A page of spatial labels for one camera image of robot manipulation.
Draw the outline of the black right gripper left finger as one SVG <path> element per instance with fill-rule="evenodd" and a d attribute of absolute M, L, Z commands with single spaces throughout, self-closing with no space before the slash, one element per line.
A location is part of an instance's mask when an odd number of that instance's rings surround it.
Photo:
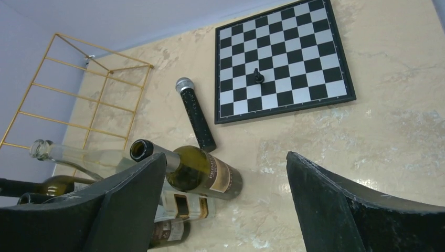
<path fill-rule="evenodd" d="M 1 251 L 147 251 L 166 172 L 154 154 L 42 204 L 1 208 Z"/>

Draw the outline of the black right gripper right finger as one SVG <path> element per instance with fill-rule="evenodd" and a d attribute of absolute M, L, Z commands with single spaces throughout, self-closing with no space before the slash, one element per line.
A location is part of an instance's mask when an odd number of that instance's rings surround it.
<path fill-rule="evenodd" d="M 444 251 L 444 207 L 385 194 L 287 154 L 307 251 Z"/>

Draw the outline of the square clear liquor bottle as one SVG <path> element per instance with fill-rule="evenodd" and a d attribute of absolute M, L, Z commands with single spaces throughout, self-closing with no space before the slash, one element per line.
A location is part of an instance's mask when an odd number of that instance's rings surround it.
<path fill-rule="evenodd" d="M 194 221 L 216 216 L 213 198 L 181 192 L 174 189 L 167 181 L 158 202 L 155 222 L 180 218 L 185 221 Z"/>

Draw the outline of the olive green wine bottle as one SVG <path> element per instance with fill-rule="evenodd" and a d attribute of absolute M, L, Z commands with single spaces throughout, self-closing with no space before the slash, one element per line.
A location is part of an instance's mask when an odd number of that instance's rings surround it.
<path fill-rule="evenodd" d="M 52 198 L 53 196 L 38 193 L 25 193 L 18 199 L 17 205 L 42 204 Z M 181 244 L 189 237 L 190 230 L 191 224 L 182 219 L 156 222 L 149 243 L 149 249 Z"/>

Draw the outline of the clear wine bottle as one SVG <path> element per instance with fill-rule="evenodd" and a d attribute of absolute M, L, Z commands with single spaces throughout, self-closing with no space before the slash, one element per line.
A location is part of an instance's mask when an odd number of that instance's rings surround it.
<path fill-rule="evenodd" d="M 136 164 L 123 150 L 83 150 L 42 139 L 31 145 L 29 155 L 39 161 L 50 161 L 75 168 L 96 181 Z"/>

